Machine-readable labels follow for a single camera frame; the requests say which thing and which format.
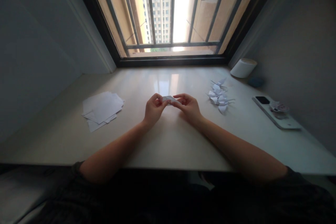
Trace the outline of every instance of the cylindrical container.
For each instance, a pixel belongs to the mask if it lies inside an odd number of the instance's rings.
[[[256,67],[257,62],[253,59],[240,59],[232,68],[230,74],[237,78],[246,78]]]

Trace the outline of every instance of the forearm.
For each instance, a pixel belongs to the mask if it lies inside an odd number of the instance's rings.
[[[286,175],[287,167],[258,147],[203,119],[197,128],[206,135],[247,179],[266,184]]]
[[[79,169],[80,172],[91,183],[106,183],[123,165],[149,129],[150,126],[146,123],[139,123],[85,160]]]

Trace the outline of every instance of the person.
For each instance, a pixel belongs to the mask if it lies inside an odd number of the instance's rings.
[[[179,180],[183,173],[170,180],[168,171],[118,171],[170,102],[156,93],[142,122],[72,167],[33,223],[336,223],[325,189],[204,118],[195,98],[174,98],[181,104],[171,104],[239,174],[202,173],[215,185],[209,191]]]

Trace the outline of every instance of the glass pane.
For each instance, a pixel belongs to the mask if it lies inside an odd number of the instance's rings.
[[[212,55],[216,46],[202,47],[173,47],[173,48],[151,48],[149,52],[129,50],[130,57],[164,57],[164,56],[187,56],[187,55]]]
[[[144,54],[210,55],[218,53],[219,48],[222,53],[250,0],[238,1],[238,10],[234,13],[222,45],[219,40],[237,0],[98,1],[121,57],[141,57]]]

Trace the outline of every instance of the gray wall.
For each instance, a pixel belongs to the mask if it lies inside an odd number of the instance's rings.
[[[114,65],[82,0],[0,0],[0,141],[81,74]]]
[[[336,0],[268,0],[231,66],[258,66],[263,89],[336,155]]]

